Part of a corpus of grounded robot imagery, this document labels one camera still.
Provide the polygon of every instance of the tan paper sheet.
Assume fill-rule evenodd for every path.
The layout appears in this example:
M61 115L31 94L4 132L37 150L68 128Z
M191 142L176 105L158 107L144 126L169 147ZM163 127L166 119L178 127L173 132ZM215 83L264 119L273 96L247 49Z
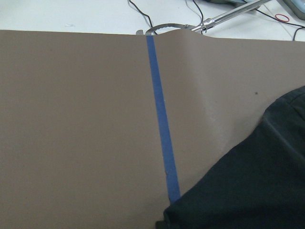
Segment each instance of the tan paper sheet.
M155 37L181 191L305 84L305 44ZM0 31L0 224L143 229L168 206L145 36Z

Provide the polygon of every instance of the metal handle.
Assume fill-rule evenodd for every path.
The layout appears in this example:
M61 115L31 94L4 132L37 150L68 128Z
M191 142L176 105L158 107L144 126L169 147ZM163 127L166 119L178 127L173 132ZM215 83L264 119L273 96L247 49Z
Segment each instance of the metal handle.
M242 5L240 7L235 8L234 10L231 10L229 12L223 13L219 16L216 16L214 18L208 18L204 20L199 26L196 28L192 29L193 31L198 31L198 30L207 30L209 28L214 27L215 25L218 25L220 23L223 23L231 18L234 18L242 13L248 12L252 9L255 9L256 7L269 2L270 0L254 0L252 2L249 2L245 5Z

